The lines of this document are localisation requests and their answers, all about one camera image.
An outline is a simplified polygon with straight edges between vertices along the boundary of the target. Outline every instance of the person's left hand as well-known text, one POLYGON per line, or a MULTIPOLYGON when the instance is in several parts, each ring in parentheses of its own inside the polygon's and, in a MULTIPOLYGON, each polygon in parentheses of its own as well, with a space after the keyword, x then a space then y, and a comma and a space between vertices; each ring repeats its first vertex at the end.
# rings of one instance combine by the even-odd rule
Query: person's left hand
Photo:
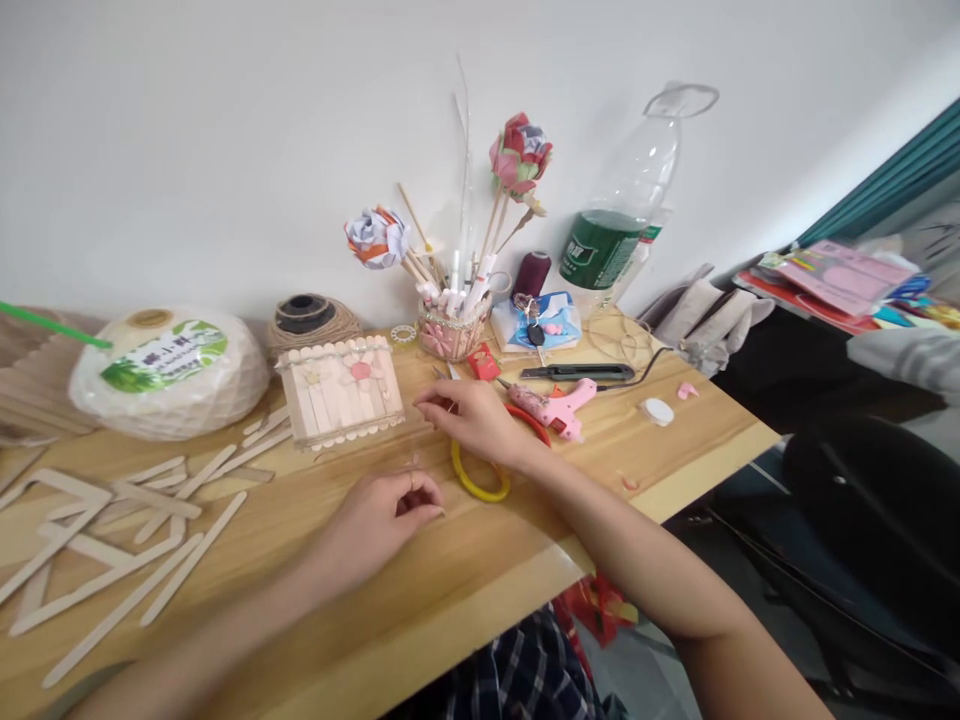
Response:
POLYGON ((443 496, 414 468, 357 481, 296 565, 316 601, 362 585, 443 510, 443 496))

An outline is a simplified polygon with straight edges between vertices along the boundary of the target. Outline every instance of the glue gun cord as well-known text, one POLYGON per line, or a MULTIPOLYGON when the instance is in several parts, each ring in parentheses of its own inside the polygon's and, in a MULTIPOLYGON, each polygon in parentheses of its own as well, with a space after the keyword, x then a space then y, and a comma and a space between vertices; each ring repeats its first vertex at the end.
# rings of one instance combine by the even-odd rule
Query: glue gun cord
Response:
POLYGON ((623 388, 634 387, 635 385, 639 385, 640 383, 642 383, 644 380, 647 379, 647 375, 650 374, 650 370, 653 369, 653 364, 657 361, 657 359, 661 355, 663 355, 665 352, 669 352, 670 350, 673 350, 673 348, 667 347, 666 345, 664 345, 662 348, 657 350, 653 354, 653 357, 650 358, 650 362, 647 363, 647 367, 643 371, 643 375, 640 376, 639 380, 634 380, 632 383, 623 383, 621 385, 598 385, 597 392, 603 392, 604 390, 622 390, 623 388))

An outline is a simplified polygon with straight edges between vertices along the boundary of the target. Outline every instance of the chair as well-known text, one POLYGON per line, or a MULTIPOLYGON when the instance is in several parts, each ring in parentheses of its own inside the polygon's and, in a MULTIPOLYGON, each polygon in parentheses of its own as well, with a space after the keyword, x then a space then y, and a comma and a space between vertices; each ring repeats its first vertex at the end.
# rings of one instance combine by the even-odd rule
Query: chair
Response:
POLYGON ((798 433, 783 469, 792 497, 718 498, 710 513, 816 638, 830 679, 811 686, 896 717, 960 717, 960 466, 846 417, 798 433))

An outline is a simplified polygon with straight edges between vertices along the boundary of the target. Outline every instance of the pink glue gun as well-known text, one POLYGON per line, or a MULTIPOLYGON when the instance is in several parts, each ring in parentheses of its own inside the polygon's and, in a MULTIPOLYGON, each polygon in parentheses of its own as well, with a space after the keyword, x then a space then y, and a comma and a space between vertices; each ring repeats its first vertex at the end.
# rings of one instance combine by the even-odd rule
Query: pink glue gun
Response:
POLYGON ((526 385, 508 383, 497 378, 507 388, 507 395, 517 405, 526 410, 544 427, 552 427, 564 440, 583 442, 580 430, 583 424, 577 420, 576 411, 586 405, 597 394, 597 383, 590 378, 577 381, 569 395, 551 398, 538 395, 526 385))

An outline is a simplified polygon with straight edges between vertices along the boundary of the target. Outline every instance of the popsicle stick box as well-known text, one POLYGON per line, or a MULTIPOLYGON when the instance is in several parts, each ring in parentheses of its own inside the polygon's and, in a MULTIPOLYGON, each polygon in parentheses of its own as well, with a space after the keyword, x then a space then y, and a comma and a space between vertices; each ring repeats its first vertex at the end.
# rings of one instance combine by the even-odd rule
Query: popsicle stick box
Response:
POLYGON ((283 353, 277 370, 301 450, 386 430, 403 422, 390 344, 382 335, 283 353))

